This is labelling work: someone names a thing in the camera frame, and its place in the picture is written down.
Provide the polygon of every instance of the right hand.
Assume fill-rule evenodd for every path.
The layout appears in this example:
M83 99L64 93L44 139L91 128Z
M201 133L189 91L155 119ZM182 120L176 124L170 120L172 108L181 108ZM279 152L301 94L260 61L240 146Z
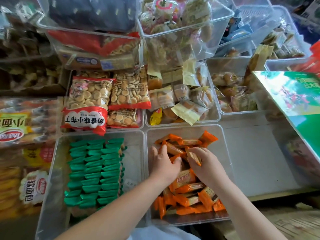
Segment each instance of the right hand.
M190 148L189 151L202 159L201 166L192 158L188 158L188 161L195 175L205 185L216 190L217 187L223 188L224 185L230 181L218 158L207 148L194 147Z

